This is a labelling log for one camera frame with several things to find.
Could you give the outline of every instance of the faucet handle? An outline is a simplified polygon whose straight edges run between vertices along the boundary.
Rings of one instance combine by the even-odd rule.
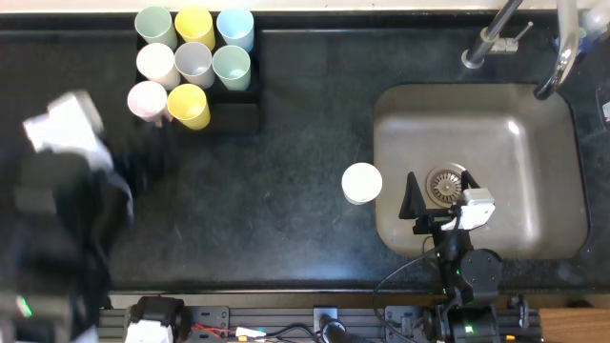
[[[492,46],[490,53],[499,54],[517,52],[519,49],[519,39],[521,39],[521,37],[523,37],[523,35],[533,26],[534,23],[527,23],[525,29],[523,29],[515,38],[499,38],[496,43],[494,43],[494,46]]]

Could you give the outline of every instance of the faucet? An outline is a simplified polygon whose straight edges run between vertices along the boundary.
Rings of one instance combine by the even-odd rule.
[[[483,65],[484,57],[488,53],[516,52],[519,39],[532,27],[530,23],[516,38],[499,38],[499,32],[506,22],[515,14],[523,0],[508,0],[498,12],[488,28],[481,30],[474,46],[466,50],[461,60],[470,69],[477,69]],[[557,0],[559,19],[559,52],[553,73],[546,82],[541,83],[534,90],[538,100],[544,100],[553,94],[563,83],[574,65],[579,50],[579,13],[576,0]]]

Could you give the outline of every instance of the stainless steel sink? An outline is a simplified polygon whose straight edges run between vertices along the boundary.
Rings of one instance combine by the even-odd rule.
[[[468,170],[496,199],[475,248],[508,258],[573,256],[588,235],[572,113],[531,85],[406,85],[375,107],[375,165],[383,176],[376,227],[390,249],[415,256],[424,239],[398,219],[408,172],[429,208],[448,207]]]

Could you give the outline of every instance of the drain strainer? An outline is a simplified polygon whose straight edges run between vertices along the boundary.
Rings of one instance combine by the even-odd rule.
[[[461,194],[463,171],[465,169],[455,163],[448,163],[431,170],[426,179],[426,190],[432,201],[445,208],[451,207]]]

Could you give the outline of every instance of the cup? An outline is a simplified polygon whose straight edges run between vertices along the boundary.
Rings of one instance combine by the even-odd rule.
[[[381,173],[368,163],[351,165],[341,178],[345,198],[354,205],[362,205],[375,199],[381,192],[382,185]]]
[[[213,55],[213,71],[229,91],[250,86],[250,55],[237,46],[224,46]]]
[[[175,29],[187,43],[202,43],[210,50],[216,45],[212,15],[204,8],[193,7],[181,10],[175,16]]]
[[[173,51],[170,47],[152,43],[137,54],[135,65],[146,78],[171,91],[180,84],[180,73],[173,61]]]
[[[193,130],[201,130],[210,123],[210,107],[206,93],[196,85],[180,85],[168,96],[170,114]]]
[[[218,14],[216,26],[227,42],[250,52],[254,47],[254,17],[248,9],[226,9]]]
[[[154,81],[143,81],[133,86],[127,95],[127,107],[145,121],[158,121],[167,114],[168,94]]]
[[[192,84],[204,90],[214,83],[212,53],[201,43],[186,43],[175,51],[175,67]]]
[[[178,38],[172,25],[172,15],[162,7],[149,7],[135,16],[135,30],[150,44],[161,43],[175,50]]]

